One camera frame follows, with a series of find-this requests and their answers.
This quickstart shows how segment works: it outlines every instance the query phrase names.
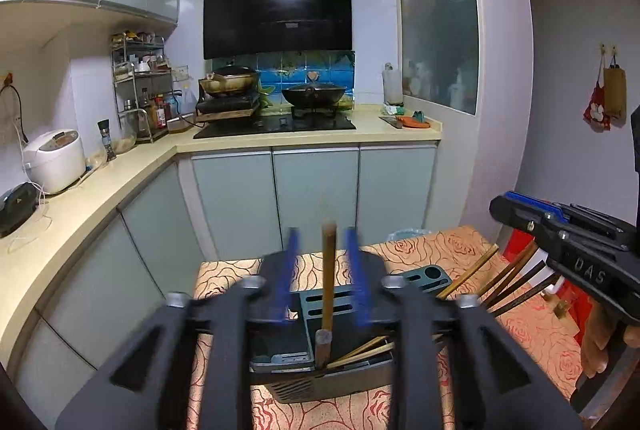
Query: round hole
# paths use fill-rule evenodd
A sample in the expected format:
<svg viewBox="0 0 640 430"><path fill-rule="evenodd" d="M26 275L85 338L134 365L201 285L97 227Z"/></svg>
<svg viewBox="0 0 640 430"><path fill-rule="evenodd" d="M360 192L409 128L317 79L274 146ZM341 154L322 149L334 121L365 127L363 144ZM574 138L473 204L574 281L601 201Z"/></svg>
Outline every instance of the round hole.
<svg viewBox="0 0 640 430"><path fill-rule="evenodd" d="M440 270L437 267L428 266L424 270L424 274L427 278L438 278L440 276Z"/></svg>

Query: black wok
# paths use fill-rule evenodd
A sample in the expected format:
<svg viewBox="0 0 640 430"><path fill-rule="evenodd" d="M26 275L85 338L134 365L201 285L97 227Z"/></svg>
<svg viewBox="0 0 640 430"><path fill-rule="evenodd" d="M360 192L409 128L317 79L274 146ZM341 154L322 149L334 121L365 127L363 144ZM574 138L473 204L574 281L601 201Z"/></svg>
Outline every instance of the black wok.
<svg viewBox="0 0 640 430"><path fill-rule="evenodd" d="M334 84L301 84L282 89L282 95L295 108L331 108L345 90Z"/></svg>

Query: table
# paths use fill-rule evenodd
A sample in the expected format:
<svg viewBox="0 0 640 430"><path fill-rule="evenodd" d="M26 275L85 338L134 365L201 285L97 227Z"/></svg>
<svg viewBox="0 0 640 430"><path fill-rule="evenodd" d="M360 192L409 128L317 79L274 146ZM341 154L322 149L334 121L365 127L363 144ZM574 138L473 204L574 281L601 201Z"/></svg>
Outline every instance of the table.
<svg viewBox="0 0 640 430"><path fill-rule="evenodd" d="M389 271L406 271L427 264L442 267L452 280L470 267L488 248L480 233L470 227L461 227L433 235L420 236L397 242L377 244L364 248L381 255ZM196 282L195 297L218 294L245 275L258 271L259 260L233 262L205 262ZM473 292L488 282L507 261L496 254L485 266L454 294ZM337 283L350 282L350 273L344 252L338 252ZM298 258L294 290L322 287L322 256L308 254ZM508 297L505 302L529 289L529 285ZM526 349L540 367L568 399L575 380L581 372L580 348L558 318L540 296L535 296L499 318L503 326ZM189 430L196 430L200 400L204 385L204 371L211 348L211 338L202 336L198 342L191 380L191 399L188 411ZM442 392L445 428L453 429L452 393L449 384L446 356L438 356L438 376ZM280 404L263 386L252 387L254 428L258 430L310 430L349 429L382 430L388 423L390 387L352 394L336 399L315 402Z"/></svg>

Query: gray utensil organizer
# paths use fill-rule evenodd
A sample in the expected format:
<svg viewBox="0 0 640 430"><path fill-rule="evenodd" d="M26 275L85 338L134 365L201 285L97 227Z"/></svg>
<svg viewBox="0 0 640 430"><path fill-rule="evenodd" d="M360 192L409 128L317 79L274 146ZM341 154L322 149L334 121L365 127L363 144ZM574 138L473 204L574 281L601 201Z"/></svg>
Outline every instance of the gray utensil organizer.
<svg viewBox="0 0 640 430"><path fill-rule="evenodd" d="M412 269L401 275L434 296L451 284L451 279L439 266ZM360 328L354 319L352 286L337 286L334 291L334 337L330 362L375 336L368 329ZM316 330L322 325L322 290L292 293L289 309L297 314L295 321L284 326L278 334L261 334L252 339L252 371L269 373L269 383L265 386L277 402L331 399L391 384L392 351L318 376L314 366L314 348ZM282 375L282 380L273 381L273 377L278 375Z"/></svg>

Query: lower cabinet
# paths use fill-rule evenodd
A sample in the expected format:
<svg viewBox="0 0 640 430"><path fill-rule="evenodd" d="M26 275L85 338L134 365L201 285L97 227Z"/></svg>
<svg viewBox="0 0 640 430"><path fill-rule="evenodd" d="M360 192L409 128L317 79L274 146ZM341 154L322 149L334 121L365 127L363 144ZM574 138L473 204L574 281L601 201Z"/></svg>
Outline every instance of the lower cabinet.
<svg viewBox="0 0 640 430"><path fill-rule="evenodd" d="M270 150L194 156L193 170L220 260L282 250Z"/></svg>
<svg viewBox="0 0 640 430"><path fill-rule="evenodd" d="M175 163L122 208L122 217L161 291L193 294L204 257L184 202Z"/></svg>
<svg viewBox="0 0 640 430"><path fill-rule="evenodd" d="M397 230L422 228L436 146L378 145L360 150L360 244L370 246Z"/></svg>
<svg viewBox="0 0 640 430"><path fill-rule="evenodd" d="M118 215L84 252L42 315L97 368L162 301Z"/></svg>
<svg viewBox="0 0 640 430"><path fill-rule="evenodd" d="M344 230L356 225L358 147L274 150L282 238L300 230L300 253L322 251L322 224L338 225L338 248Z"/></svg>
<svg viewBox="0 0 640 430"><path fill-rule="evenodd" d="M15 387L50 430L95 369L80 358L43 320L39 320L22 355Z"/></svg>

